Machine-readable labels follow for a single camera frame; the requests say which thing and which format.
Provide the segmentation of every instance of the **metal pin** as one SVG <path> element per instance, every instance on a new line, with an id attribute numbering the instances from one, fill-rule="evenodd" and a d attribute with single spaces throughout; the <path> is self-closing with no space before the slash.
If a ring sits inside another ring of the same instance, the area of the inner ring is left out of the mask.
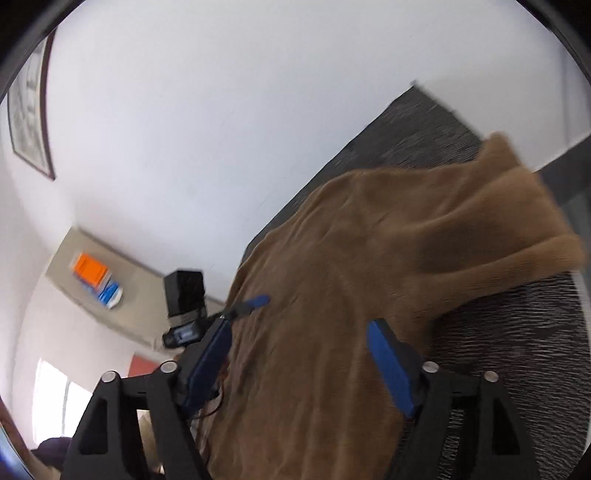
<path id="1" fill-rule="evenodd" d="M 115 378 L 117 378 L 117 372 L 113 372 L 112 370 L 109 370 L 108 372 L 103 373 L 100 379 L 105 383 L 110 383 Z"/>
<path id="2" fill-rule="evenodd" d="M 177 369 L 177 363 L 169 360 L 160 365 L 160 371 L 165 374 L 171 374 Z"/>
<path id="3" fill-rule="evenodd" d="M 490 383 L 496 383 L 499 381 L 499 375 L 492 370 L 487 370 L 484 372 L 484 379 Z"/>
<path id="4" fill-rule="evenodd" d="M 437 372 L 437 370 L 439 370 L 439 365 L 437 365 L 435 362 L 425 362 L 423 363 L 423 370 L 425 370 L 425 372 L 428 374 L 434 374 Z"/>

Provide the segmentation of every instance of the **gray fabric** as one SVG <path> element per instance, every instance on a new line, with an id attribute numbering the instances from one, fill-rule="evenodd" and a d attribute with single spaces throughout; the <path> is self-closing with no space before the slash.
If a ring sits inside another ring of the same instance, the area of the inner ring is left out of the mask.
<path id="1" fill-rule="evenodd" d="M 474 158 L 480 139 L 412 87 L 326 164 L 248 245 L 289 219 L 317 187 L 356 168 L 435 167 Z M 498 371 L 517 405 L 542 479 L 578 462 L 591 408 L 586 325 L 570 274 L 475 300 L 435 322 L 431 359 L 460 373 Z"/>

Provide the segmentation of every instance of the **white wall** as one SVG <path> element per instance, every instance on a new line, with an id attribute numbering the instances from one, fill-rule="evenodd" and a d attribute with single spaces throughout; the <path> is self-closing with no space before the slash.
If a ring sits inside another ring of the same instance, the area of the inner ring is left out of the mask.
<path id="1" fill-rule="evenodd" d="M 532 167 L 591 128 L 586 82 L 515 0 L 86 0 L 48 74 L 57 180 L 4 150 L 49 249 L 77 223 L 223 299 L 253 236 L 413 80 Z"/>
<path id="2" fill-rule="evenodd" d="M 42 276 L 22 323 L 12 385 L 12 415 L 27 445 L 35 446 L 33 391 L 40 359 L 92 392 L 107 370 L 126 376 L 136 352 L 156 363 L 167 359 L 97 323 Z"/>
<path id="3" fill-rule="evenodd" d="M 49 252 L 37 235 L 0 151 L 0 395 L 10 408 L 17 337 Z"/>

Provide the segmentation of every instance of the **wire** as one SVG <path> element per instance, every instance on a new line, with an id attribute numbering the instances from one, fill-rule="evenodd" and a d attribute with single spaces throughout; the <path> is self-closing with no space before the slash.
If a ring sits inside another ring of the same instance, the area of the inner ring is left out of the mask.
<path id="1" fill-rule="evenodd" d="M 211 415 L 216 413 L 220 408 L 222 408 L 223 398 L 224 398 L 224 389 L 223 389 L 223 384 L 221 384 L 220 385 L 220 401 L 216 405 L 216 407 L 212 411 L 208 411 L 207 413 L 202 413 L 201 415 L 197 415 L 196 417 L 193 417 L 193 420 L 206 419 L 207 417 L 210 417 Z"/>

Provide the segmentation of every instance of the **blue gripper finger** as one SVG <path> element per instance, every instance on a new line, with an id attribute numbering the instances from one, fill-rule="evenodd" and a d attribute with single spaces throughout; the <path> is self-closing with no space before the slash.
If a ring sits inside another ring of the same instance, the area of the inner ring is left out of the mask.
<path id="1" fill-rule="evenodd" d="M 259 295 L 258 297 L 254 297 L 253 299 L 245 301 L 244 303 L 246 303 L 248 306 L 250 306 L 254 309 L 257 309 L 260 307 L 264 307 L 270 301 L 271 301 L 271 298 L 269 295 Z"/>
<path id="2" fill-rule="evenodd" d="M 383 319 L 369 323 L 367 341 L 394 405 L 412 418 L 421 403 L 421 356 L 409 344 L 400 342 Z"/>

